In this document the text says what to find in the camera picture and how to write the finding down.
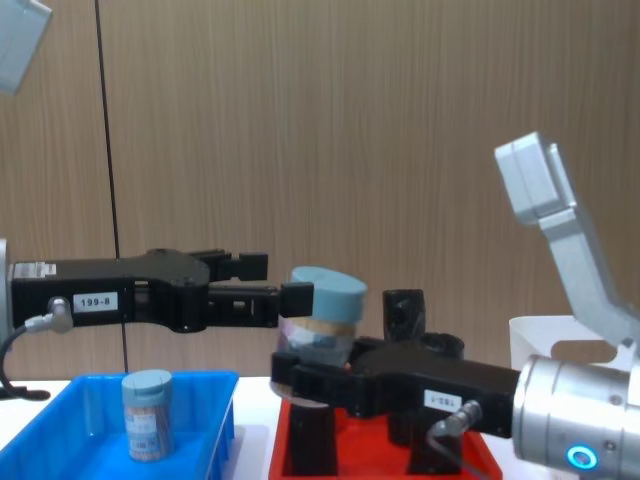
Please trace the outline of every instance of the wooden wall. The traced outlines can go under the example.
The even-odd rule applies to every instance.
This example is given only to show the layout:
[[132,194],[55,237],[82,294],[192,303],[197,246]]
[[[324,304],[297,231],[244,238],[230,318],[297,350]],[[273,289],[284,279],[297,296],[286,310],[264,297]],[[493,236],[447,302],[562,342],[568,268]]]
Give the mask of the wooden wall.
[[[509,318],[569,311],[492,156],[540,130],[640,304],[635,0],[97,1],[123,256],[262,250],[274,283],[296,265],[336,268],[369,284],[370,335],[382,290],[423,288],[431,330],[507,364]],[[27,84],[0,99],[0,231],[14,256],[114,253],[93,5],[54,2]],[[117,327],[82,335],[72,353],[42,340],[47,376],[122,368],[95,343],[115,355]],[[134,325],[127,344],[131,369],[265,374],[275,332]],[[42,371],[19,355],[14,371]]]
[[[47,0],[50,27],[21,90],[0,95],[0,237],[14,260],[113,257],[94,4]],[[25,336],[13,378],[124,367],[120,326]]]

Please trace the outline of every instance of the red tray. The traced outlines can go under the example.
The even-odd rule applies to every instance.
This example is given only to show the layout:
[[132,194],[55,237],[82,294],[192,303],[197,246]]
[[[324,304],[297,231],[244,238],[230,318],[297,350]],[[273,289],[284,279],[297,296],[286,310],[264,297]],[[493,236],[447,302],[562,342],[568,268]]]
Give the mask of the red tray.
[[[295,480],[302,477],[291,475],[289,444],[289,410],[291,404],[282,401],[275,448],[271,459],[269,480]],[[407,475],[410,451],[396,447],[387,439],[386,417],[358,420],[348,417],[344,410],[336,410],[336,443],[338,446],[338,476],[305,477],[316,480],[336,480],[338,478],[366,478],[367,480],[472,480],[468,472],[458,475]],[[502,471],[491,455],[482,437],[467,432],[463,437],[463,455],[467,462],[485,472],[492,480],[501,480]]]

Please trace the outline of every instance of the blue indicator light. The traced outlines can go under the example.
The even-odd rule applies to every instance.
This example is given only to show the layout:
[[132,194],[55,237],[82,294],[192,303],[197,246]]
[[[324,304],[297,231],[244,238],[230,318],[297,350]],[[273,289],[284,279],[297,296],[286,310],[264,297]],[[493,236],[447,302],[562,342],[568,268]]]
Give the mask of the blue indicator light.
[[598,465],[598,457],[589,447],[576,445],[567,450],[567,460],[580,470],[591,470]]

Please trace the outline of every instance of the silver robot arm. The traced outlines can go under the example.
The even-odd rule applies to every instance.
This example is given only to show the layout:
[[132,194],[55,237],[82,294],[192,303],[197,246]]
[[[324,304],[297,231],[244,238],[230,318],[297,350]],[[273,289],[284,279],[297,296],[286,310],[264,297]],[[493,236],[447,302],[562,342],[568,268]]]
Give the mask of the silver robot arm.
[[[495,151],[518,220],[549,242],[575,318],[613,346],[636,348],[640,316],[618,298],[558,147],[532,133]],[[531,357],[513,406],[516,455],[582,478],[640,478],[640,362],[631,373]]]

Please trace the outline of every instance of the cable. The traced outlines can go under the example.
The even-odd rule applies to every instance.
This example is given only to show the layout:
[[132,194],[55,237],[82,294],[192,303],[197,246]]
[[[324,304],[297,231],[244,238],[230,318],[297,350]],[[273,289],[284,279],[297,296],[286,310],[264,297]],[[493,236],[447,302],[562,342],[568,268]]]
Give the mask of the cable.
[[482,407],[475,400],[466,402],[460,409],[444,420],[433,424],[427,432],[427,444],[450,462],[467,470],[480,480],[489,480],[489,476],[436,440],[437,437],[460,437],[482,418]]
[[458,455],[453,453],[451,450],[449,450],[447,447],[445,447],[440,442],[438,442],[431,430],[429,430],[429,432],[427,433],[427,443],[431,448],[433,448],[436,452],[438,452],[440,455],[445,457],[447,460],[455,463],[460,468],[468,471],[471,475],[478,478],[479,480],[489,480],[489,476],[487,474],[480,471],[470,463],[466,462],[465,460],[460,458]]
[[5,393],[13,398],[22,398],[24,400],[34,400],[41,401],[47,400],[51,397],[51,394],[45,390],[25,390],[20,387],[14,387],[11,385],[11,382],[7,378],[7,375],[4,372],[4,359],[7,356],[7,352],[11,347],[11,344],[18,338],[20,335],[27,331],[27,327],[21,325],[16,328],[15,331],[9,335],[2,345],[0,346],[0,383],[4,387]]

